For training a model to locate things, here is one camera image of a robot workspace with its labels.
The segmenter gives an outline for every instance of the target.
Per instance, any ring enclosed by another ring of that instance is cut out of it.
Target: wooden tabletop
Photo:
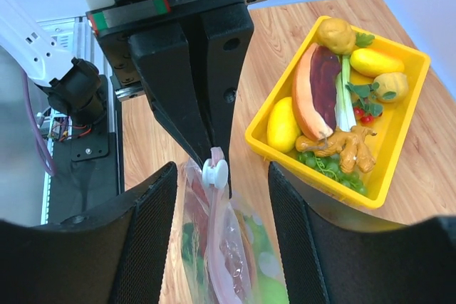
[[[414,45],[383,0],[315,1],[257,9],[251,15],[255,32],[242,70],[232,128],[232,184],[261,215],[277,248],[266,179],[268,163],[250,150],[244,132],[315,20],[322,15],[341,17],[379,36]],[[430,70],[386,202],[369,213],[404,224],[436,214],[456,214],[455,133],[456,104]],[[177,164],[187,161],[182,148],[155,122],[145,97],[124,103],[123,134],[127,189],[170,160]],[[191,303],[180,259],[182,202],[180,187],[160,297],[162,304]]]

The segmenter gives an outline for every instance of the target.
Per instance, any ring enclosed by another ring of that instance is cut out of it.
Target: yellow plastic tray
[[[370,48],[385,51],[399,57],[405,64],[405,74],[408,77],[409,93],[399,103],[384,104],[383,115],[376,119],[373,128],[377,131],[375,137],[367,137],[366,144],[369,146],[377,164],[372,172],[360,174],[368,193],[367,196],[358,194],[348,187],[326,177],[317,171],[307,167],[296,160],[297,152],[283,154],[266,144],[266,127],[269,113],[280,99],[291,96],[291,84],[294,78],[294,69],[307,47],[316,42],[316,29],[328,16],[317,19],[313,28],[301,44],[296,55],[291,60],[288,68],[280,77],[267,97],[264,104],[255,115],[245,133],[245,139],[250,147],[268,160],[274,160],[287,167],[290,171],[304,180],[307,184],[333,195],[340,201],[348,202],[354,206],[364,206],[369,209],[377,209],[385,202],[386,194],[393,178],[394,169],[398,163],[405,136],[407,135],[413,112],[421,92],[426,74],[430,65],[430,57],[425,53],[404,46],[389,39],[375,35],[375,40]],[[352,26],[353,30],[360,33],[370,33],[363,29]],[[352,70],[351,82],[364,84],[373,82]]]

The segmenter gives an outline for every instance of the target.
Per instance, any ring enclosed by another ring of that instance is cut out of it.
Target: cherry tomato
[[[360,120],[364,116],[364,114],[366,113],[366,112],[364,112],[363,108],[359,108],[359,107],[355,107],[353,109],[353,111],[355,113],[355,117],[356,117],[357,120]]]
[[[365,126],[372,125],[375,118],[371,114],[367,114],[365,117],[361,118],[361,123]]]

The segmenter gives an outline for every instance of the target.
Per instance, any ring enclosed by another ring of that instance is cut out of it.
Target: plastic bag
[[[212,148],[209,163],[224,159]],[[261,219],[232,192],[206,187],[202,170],[186,166],[182,260],[194,304],[286,304],[279,259]]]

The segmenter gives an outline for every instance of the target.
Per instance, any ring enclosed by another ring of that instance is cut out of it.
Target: green onion
[[[342,71],[336,79],[336,122],[338,127],[346,132],[350,132],[356,126],[355,113],[351,103],[350,91],[347,85],[350,81],[350,56],[342,56]]]

